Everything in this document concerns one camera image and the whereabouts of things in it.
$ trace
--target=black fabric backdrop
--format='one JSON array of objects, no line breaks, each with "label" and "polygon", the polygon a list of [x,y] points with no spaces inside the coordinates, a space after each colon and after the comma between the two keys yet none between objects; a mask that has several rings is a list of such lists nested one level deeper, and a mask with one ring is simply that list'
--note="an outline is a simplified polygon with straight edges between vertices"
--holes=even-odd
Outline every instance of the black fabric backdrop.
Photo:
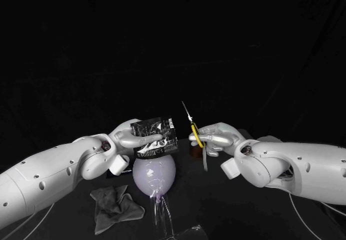
[{"label": "black fabric backdrop", "polygon": [[181,100],[198,127],[346,146],[344,1],[7,4],[1,171],[132,118],[184,139]]}]

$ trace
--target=black packet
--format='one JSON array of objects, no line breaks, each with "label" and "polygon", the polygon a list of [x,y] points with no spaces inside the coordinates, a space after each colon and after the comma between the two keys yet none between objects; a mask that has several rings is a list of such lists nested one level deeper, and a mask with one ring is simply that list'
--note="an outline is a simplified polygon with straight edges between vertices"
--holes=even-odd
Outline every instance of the black packet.
[{"label": "black packet", "polygon": [[178,152],[178,140],[169,116],[131,123],[131,134],[136,137],[161,134],[159,141],[132,149],[136,159],[155,159]]}]

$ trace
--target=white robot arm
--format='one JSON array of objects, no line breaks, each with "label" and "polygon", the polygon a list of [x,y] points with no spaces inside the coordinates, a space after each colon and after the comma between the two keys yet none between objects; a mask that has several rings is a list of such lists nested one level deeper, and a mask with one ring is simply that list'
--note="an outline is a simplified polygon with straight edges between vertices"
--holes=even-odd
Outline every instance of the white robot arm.
[{"label": "white robot arm", "polygon": [[123,122],[109,135],[80,137],[38,152],[0,174],[0,230],[48,207],[81,179],[96,178],[107,169],[120,174],[131,148],[162,138],[159,134],[132,136],[129,124],[138,121]]},{"label": "white robot arm", "polygon": [[[346,149],[325,144],[244,140],[236,129],[216,123],[198,129],[208,156],[233,157],[220,165],[229,179],[242,174],[257,188],[283,190],[327,204],[346,205]],[[191,145],[195,138],[188,136]],[[292,168],[292,175],[282,173]]]}]

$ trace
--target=gray cloth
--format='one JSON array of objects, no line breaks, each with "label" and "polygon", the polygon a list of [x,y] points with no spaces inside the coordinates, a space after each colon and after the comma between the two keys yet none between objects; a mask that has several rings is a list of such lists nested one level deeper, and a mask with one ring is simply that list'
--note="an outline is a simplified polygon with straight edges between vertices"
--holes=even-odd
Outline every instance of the gray cloth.
[{"label": "gray cloth", "polygon": [[100,234],[115,223],[141,219],[143,208],[125,193],[126,185],[99,188],[90,192],[94,200],[94,235]]}]

